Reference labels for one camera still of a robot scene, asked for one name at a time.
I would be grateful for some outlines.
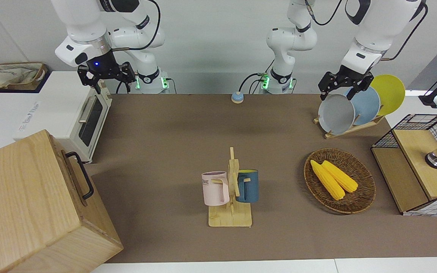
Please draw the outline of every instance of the brown tablecloth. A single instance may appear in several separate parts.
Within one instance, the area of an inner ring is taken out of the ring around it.
[[[370,147],[390,128],[331,140],[312,123],[318,95],[116,95],[87,166],[123,241],[109,262],[437,256],[437,217],[401,216]],[[201,173],[259,170],[251,228],[211,228]],[[305,190],[307,156],[350,152],[372,173],[365,212],[336,215]]]

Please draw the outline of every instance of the mug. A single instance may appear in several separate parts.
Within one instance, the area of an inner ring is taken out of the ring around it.
[[[203,200],[207,206],[221,206],[230,201],[229,183],[225,171],[209,171],[201,174]]]
[[[253,203],[259,200],[259,172],[256,169],[240,169],[237,178],[240,196],[238,202]]]

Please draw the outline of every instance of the oven window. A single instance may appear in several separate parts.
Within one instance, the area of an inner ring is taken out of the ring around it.
[[[90,140],[92,140],[92,136],[94,135],[97,127],[97,123],[99,123],[102,109],[102,104],[97,99],[94,107],[92,108],[92,112],[90,113],[87,123],[82,124],[82,127],[80,128],[79,137],[87,147],[89,147]]]

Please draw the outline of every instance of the wooden box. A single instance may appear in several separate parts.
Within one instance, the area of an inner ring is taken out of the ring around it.
[[[0,149],[0,272],[88,273],[123,249],[66,152],[45,130]]]
[[[436,149],[437,115],[409,115],[372,147],[402,214],[437,215],[437,169],[424,159]]]

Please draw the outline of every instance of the corn cob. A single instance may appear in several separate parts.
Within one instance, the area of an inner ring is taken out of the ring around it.
[[[316,161],[311,160],[311,167],[313,168],[314,174],[318,177],[319,181],[328,190],[330,195],[335,200],[340,200],[345,196],[345,191],[340,187],[340,185],[335,181],[335,178],[331,176],[320,164]]]
[[[335,178],[335,180],[344,188],[347,192],[354,192],[358,188],[357,182],[353,180],[350,176],[344,173],[337,166],[333,165],[328,160],[323,161],[321,164],[323,168]]]

